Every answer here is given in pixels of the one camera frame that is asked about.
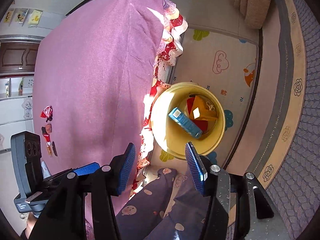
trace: blue carton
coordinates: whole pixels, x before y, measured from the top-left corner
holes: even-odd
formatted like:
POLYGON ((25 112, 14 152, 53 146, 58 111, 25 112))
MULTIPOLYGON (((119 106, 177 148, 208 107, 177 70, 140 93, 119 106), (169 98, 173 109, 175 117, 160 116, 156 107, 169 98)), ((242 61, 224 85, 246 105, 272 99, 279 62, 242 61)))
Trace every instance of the blue carton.
POLYGON ((181 110, 175 107, 168 116, 180 125, 188 134, 194 138, 199 138, 202 135, 202 130, 196 126, 181 110))

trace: purple bed sheet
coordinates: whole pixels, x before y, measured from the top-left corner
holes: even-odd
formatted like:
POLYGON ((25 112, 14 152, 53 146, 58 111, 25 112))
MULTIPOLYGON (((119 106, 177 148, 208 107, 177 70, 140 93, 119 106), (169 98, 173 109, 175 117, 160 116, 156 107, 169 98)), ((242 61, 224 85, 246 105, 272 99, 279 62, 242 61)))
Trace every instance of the purple bed sheet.
MULTIPOLYGON (((58 157, 49 157, 41 135, 42 159, 52 174, 92 162, 109 164, 129 142, 135 144, 138 157, 143 99, 150 93, 163 32, 152 10, 162 14, 163 4, 164 0, 92 0, 40 43, 33 87, 34 128, 42 134, 46 122, 41 111, 52 105, 50 137, 58 157)), ((128 185, 135 170, 136 163, 128 185)), ((128 186, 113 198, 116 214, 130 190, 128 186)), ((92 224, 90 195, 85 206, 92 224)))

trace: gray carpet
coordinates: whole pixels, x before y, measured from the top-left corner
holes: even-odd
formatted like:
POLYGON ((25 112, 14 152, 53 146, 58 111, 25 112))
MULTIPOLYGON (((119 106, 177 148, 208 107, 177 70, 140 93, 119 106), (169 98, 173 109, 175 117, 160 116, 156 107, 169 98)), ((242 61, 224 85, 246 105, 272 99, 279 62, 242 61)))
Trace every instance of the gray carpet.
MULTIPOLYGON (((304 0, 293 0, 307 52, 307 84, 301 120, 278 174, 267 189, 291 239, 296 239, 320 203, 320 25, 304 0)), ((234 224, 228 228, 232 240, 234 224)))

